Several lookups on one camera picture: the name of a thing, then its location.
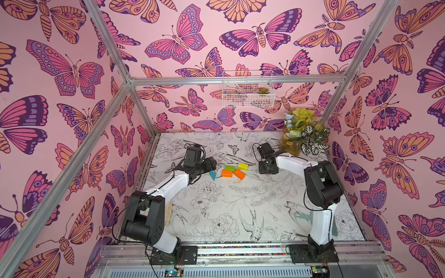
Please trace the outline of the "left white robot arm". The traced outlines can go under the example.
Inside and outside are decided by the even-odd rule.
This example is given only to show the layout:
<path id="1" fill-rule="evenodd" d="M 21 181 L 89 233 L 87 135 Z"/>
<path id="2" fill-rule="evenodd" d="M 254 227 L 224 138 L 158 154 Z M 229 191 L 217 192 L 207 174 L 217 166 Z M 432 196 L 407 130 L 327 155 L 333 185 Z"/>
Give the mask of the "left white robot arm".
<path id="1" fill-rule="evenodd" d="M 121 235 L 167 254 L 177 254 L 180 239 L 165 231 L 166 205 L 201 175 L 216 170 L 217 162 L 207 157 L 203 146 L 192 144 L 172 175 L 148 191 L 130 196 L 121 226 Z"/>

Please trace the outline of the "yellow wooden block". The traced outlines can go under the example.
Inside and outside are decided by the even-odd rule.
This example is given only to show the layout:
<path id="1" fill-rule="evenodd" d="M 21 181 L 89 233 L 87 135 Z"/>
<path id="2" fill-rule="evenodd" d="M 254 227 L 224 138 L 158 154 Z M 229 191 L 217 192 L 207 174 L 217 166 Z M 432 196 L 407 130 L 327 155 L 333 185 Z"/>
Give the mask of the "yellow wooden block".
<path id="1" fill-rule="evenodd" d="M 238 164 L 238 169 L 240 171 L 248 171 L 249 170 L 249 165 L 245 164 L 245 163 L 239 163 Z"/>

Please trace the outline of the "green wooden block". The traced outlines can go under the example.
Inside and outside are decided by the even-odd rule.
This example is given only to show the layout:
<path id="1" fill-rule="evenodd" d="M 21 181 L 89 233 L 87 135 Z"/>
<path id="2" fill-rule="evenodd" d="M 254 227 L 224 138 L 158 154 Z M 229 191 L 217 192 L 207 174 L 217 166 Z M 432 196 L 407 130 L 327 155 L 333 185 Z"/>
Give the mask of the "green wooden block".
<path id="1" fill-rule="evenodd" d="M 234 172 L 236 170 L 235 166 L 225 165 L 224 170 Z"/>

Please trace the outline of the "aluminium frame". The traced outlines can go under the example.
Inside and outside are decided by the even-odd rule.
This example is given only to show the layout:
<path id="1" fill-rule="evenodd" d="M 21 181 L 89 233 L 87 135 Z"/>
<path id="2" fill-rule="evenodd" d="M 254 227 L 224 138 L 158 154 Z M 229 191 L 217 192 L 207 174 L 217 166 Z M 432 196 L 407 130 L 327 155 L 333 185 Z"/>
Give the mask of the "aluminium frame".
<path id="1" fill-rule="evenodd" d="M 397 1 L 384 1 L 380 10 L 377 12 L 375 18 L 369 26 L 365 41 L 361 44 L 358 52 L 352 59 L 351 64 L 343 75 L 297 75 L 297 76 L 270 76 L 272 83 L 303 83 L 303 82 L 319 82 L 319 81 L 333 81 L 340 84 L 339 90 L 341 93 L 345 92 L 344 86 L 348 85 L 352 79 L 352 75 L 356 73 L 359 64 L 365 58 L 367 51 L 370 49 L 372 43 L 377 38 L 377 35 L 382 30 L 384 24 L 387 22 L 390 13 L 397 5 Z M 30 223 L 25 226 L 22 232 L 17 236 L 12 243 L 10 250 L 1 259 L 1 277 L 11 278 L 24 256 L 29 252 L 31 245 L 36 241 L 37 237 L 44 229 L 46 220 L 51 216 L 51 213 L 56 208 L 56 205 L 61 201 L 63 193 L 68 189 L 71 180 L 75 177 L 81 164 L 85 161 L 87 155 L 91 153 L 99 139 L 101 138 L 105 127 L 111 122 L 113 115 L 117 109 L 118 104 L 127 96 L 131 95 L 135 99 L 135 103 L 141 113 L 141 117 L 149 128 L 153 130 L 151 122 L 148 119 L 145 108 L 143 107 L 140 97 L 138 96 L 135 86 L 155 85 L 226 85 L 236 83 L 260 83 L 263 81 L 263 76 L 228 76 L 228 77 L 208 77 L 208 78 L 132 78 L 126 69 L 123 60 L 121 59 L 115 42 L 111 38 L 111 34 L 102 17 L 101 10 L 97 6 L 96 1 L 85 1 L 88 7 L 89 15 L 93 19 L 100 35 L 105 41 L 106 47 L 109 48 L 110 56 L 112 57 L 124 83 L 120 87 L 116 97 L 114 97 L 107 106 L 105 113 L 99 122 L 94 126 L 89 133 L 84 143 L 78 148 L 68 166 L 57 176 L 54 180 L 53 186 L 50 189 L 47 197 L 42 201 L 41 207 L 37 212 L 31 216 Z"/>

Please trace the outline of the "orange wooden block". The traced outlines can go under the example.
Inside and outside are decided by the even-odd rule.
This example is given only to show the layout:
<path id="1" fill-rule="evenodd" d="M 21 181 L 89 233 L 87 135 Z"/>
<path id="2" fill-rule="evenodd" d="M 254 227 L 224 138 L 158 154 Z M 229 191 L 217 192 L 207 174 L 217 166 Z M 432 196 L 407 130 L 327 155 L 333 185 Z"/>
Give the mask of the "orange wooden block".
<path id="1" fill-rule="evenodd" d="M 228 178 L 232 178 L 233 177 L 233 171 L 231 171 L 231 170 L 223 170 L 222 172 L 221 172 L 221 176 L 222 177 L 228 177 Z"/>
<path id="2" fill-rule="evenodd" d="M 234 171 L 234 175 L 240 180 L 244 180 L 246 177 L 246 174 L 244 172 L 240 171 L 239 169 L 236 169 Z"/>

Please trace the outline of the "teal triangle block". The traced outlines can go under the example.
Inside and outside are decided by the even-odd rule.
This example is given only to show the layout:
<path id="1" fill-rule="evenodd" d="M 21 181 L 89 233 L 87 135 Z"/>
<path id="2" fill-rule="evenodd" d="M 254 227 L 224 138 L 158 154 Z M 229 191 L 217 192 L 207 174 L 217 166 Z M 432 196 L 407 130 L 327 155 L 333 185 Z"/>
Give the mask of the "teal triangle block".
<path id="1" fill-rule="evenodd" d="M 217 173 L 215 171 L 211 171 L 211 172 L 209 172 L 209 174 L 210 174 L 212 180 L 215 181 L 217 178 Z"/>

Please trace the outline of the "amber glass vase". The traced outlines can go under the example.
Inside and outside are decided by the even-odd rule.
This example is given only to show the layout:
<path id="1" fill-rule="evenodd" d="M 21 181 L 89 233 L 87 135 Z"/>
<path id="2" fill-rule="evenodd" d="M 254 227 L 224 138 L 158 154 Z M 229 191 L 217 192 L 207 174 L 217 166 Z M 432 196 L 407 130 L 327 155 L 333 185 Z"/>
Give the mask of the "amber glass vase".
<path id="1" fill-rule="evenodd" d="M 280 141 L 280 148 L 293 156 L 299 156 L 301 154 L 302 142 L 291 139 L 289 136 L 286 135 L 288 132 L 289 130 L 285 126 L 283 128 L 283 135 Z"/>

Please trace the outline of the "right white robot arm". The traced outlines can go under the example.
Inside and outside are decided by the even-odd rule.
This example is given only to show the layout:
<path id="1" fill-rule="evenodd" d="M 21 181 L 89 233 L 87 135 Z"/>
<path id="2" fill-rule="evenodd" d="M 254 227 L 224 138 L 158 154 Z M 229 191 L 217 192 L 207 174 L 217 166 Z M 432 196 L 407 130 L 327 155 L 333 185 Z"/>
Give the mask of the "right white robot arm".
<path id="1" fill-rule="evenodd" d="M 280 170 L 290 171 L 305 181 L 303 200 L 309 199 L 315 208 L 312 212 L 312 227 L 307 240 L 307 255 L 299 256 L 296 246 L 289 246 L 293 262 L 335 262 L 338 255 L 334 247 L 333 227 L 337 204 L 344 194 L 337 172 L 329 161 L 311 162 L 284 151 L 275 151 L 269 143 L 260 144 L 253 151 L 259 154 L 260 174 L 277 174 Z"/>

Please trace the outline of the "artificial plant bouquet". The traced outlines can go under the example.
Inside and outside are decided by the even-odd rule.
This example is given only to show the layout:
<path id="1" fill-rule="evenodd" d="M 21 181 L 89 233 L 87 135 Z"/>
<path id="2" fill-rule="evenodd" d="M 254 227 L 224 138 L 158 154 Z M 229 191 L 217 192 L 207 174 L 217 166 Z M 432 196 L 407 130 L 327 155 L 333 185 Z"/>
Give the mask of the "artificial plant bouquet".
<path id="1" fill-rule="evenodd" d="M 329 148 L 328 137 L 330 130 L 326 128 L 314 110 L 296 108 L 285 113 L 285 126 L 291 139 L 301 141 L 301 153 L 304 155 L 318 155 Z"/>

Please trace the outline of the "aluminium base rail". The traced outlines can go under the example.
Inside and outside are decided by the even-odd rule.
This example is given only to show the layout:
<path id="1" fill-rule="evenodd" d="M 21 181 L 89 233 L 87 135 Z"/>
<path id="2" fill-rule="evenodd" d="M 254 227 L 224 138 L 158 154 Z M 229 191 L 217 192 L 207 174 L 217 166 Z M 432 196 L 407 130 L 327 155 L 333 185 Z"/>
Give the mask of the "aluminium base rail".
<path id="1" fill-rule="evenodd" d="M 336 242 L 312 261 L 304 242 L 184 244 L 177 263 L 161 264 L 139 244 L 107 246 L 95 278 L 394 278 L 376 242 Z"/>

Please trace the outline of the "small potted succulent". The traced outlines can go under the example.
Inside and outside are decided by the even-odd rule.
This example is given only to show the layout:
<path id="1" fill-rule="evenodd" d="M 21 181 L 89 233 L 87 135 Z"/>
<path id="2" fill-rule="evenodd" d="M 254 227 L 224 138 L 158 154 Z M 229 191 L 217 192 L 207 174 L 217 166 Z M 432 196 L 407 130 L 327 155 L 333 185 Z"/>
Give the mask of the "small potted succulent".
<path id="1" fill-rule="evenodd" d="M 270 89 L 266 87 L 258 88 L 257 93 L 260 95 L 267 95 L 270 93 Z"/>

